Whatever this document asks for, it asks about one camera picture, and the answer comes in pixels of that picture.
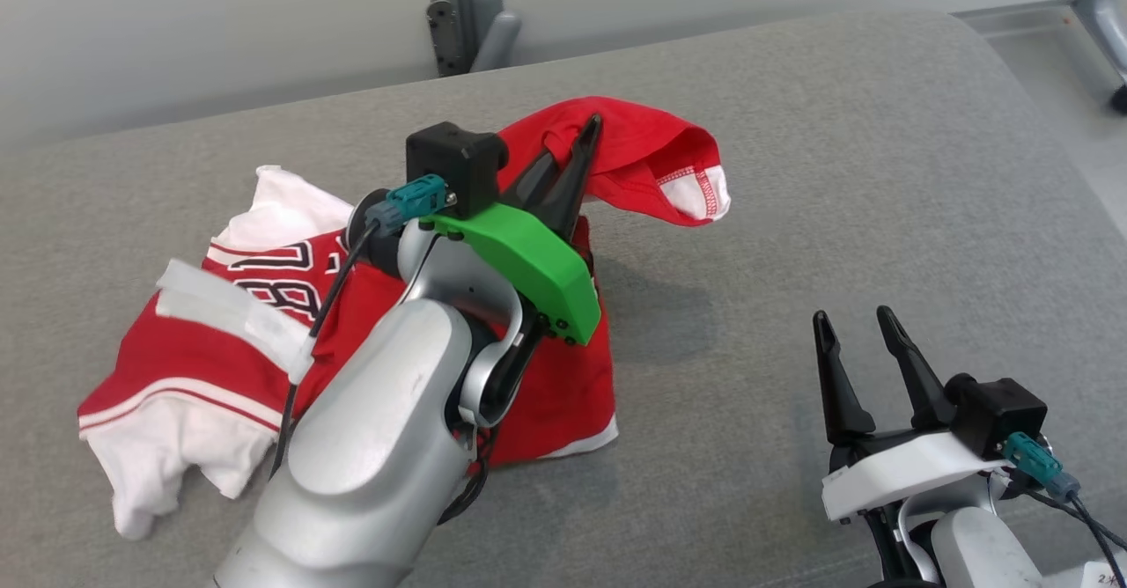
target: gray table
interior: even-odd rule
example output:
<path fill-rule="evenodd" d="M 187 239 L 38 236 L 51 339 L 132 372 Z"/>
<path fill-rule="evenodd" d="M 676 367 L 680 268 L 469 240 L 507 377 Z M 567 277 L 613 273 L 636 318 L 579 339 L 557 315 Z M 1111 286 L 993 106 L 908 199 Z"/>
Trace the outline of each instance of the gray table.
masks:
<path fill-rule="evenodd" d="M 435 533 L 411 586 L 875 580 L 863 527 L 822 513 L 810 315 L 829 311 L 862 401 L 902 427 L 881 303 L 941 375 L 1014 376 L 1042 397 L 1090 507 L 1127 531 L 1127 243 L 967 27 L 838 15 L 5 155 L 0 586 L 197 587 L 250 516 L 261 476 L 232 502 L 189 472 L 180 511 L 122 541 L 74 409 L 166 260 L 199 258 L 247 206 L 254 167 L 358 199 L 400 181 L 411 131 L 498 130 L 579 95 L 709 127 L 734 210 L 689 231 L 591 208 L 622 436 L 497 473 Z M 1098 554 L 1046 508 L 1009 516 L 1042 571 Z"/>

